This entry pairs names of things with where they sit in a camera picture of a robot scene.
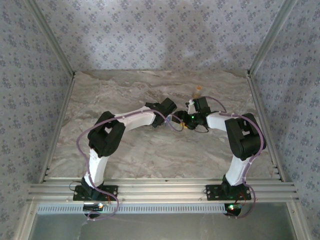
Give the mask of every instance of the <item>vent grille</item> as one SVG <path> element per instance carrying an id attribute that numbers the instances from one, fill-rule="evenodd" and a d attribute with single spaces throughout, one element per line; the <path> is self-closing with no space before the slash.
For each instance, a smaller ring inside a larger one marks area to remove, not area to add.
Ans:
<path id="1" fill-rule="evenodd" d="M 101 213 L 112 213 L 115 205 L 104 206 Z M 83 214 L 83 205 L 77 204 L 40 204 L 38 214 Z M 117 214 L 209 214 L 226 213 L 223 203 L 172 203 L 172 204 L 121 204 Z"/>

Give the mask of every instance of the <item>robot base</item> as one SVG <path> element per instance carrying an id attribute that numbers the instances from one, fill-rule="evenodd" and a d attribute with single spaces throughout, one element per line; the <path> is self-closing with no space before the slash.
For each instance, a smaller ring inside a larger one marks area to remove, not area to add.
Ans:
<path id="1" fill-rule="evenodd" d="M 222 184 L 206 185 L 205 193 L 208 201 L 251 200 L 249 187 L 243 184 L 231 186 L 226 179 L 226 175 L 223 176 Z"/>
<path id="2" fill-rule="evenodd" d="M 116 197 L 118 196 L 118 186 L 116 185 L 100 185 L 98 187 L 102 191 L 105 191 L 107 193 L 113 194 Z M 113 197 L 109 197 L 105 194 L 102 194 L 98 191 L 96 191 L 98 194 L 95 194 L 93 197 L 86 191 L 86 189 L 78 185 L 74 189 L 74 194 L 73 194 L 73 201 L 100 201 L 100 202 L 107 202 L 107 201 L 115 201 Z"/>

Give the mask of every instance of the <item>wall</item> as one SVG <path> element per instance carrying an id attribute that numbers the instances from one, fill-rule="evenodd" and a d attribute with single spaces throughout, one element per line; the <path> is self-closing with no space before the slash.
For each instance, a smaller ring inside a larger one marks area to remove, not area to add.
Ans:
<path id="1" fill-rule="evenodd" d="M 320 3 L 299 0 L 255 76 L 276 147 L 320 239 Z"/>
<path id="2" fill-rule="evenodd" d="M 21 1 L 0 3 L 0 239 L 43 167 L 70 77 Z"/>
<path id="3" fill-rule="evenodd" d="M 282 0 L 38 1 L 76 71 L 249 69 Z"/>

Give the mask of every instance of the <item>black cable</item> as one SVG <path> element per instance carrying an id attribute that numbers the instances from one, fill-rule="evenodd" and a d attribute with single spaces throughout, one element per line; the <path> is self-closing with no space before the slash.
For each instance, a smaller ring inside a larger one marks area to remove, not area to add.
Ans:
<path id="1" fill-rule="evenodd" d="M 196 129 L 194 129 L 197 133 L 199 133 L 199 134 L 206 134 L 206 133 L 208 133 L 209 132 L 209 129 L 208 128 L 206 128 L 206 127 L 204 127 L 205 129 L 206 129 L 206 131 L 197 131 Z"/>
<path id="2" fill-rule="evenodd" d="M 71 191 L 75 192 L 76 189 L 71 189 L 71 184 L 73 184 L 73 183 L 81 183 L 81 182 L 80 182 L 80 181 L 72 181 L 72 182 L 70 182 L 70 184 L 69 184 L 69 189 L 70 189 Z"/>

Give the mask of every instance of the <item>gray marble surface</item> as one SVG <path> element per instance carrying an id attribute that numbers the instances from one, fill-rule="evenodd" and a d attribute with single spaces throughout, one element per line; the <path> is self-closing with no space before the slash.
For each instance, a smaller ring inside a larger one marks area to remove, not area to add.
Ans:
<path id="1" fill-rule="evenodd" d="M 257 116 L 247 80 L 223 71 L 91 71 L 77 72 L 75 84 L 52 158 L 49 177 L 82 177 L 85 161 L 76 139 L 110 111 L 126 113 L 171 98 L 178 110 L 186 110 L 195 85 L 202 95 L 219 99 L 228 112 Z M 220 110 L 208 101 L 211 110 Z M 89 155 L 88 139 L 80 145 Z M 143 126 L 127 132 L 109 158 L 106 178 L 221 178 L 230 166 L 232 152 L 227 134 L 217 129 L 197 133 L 175 132 L 166 125 Z M 271 178 L 273 167 L 264 150 L 252 164 L 248 177 Z"/>

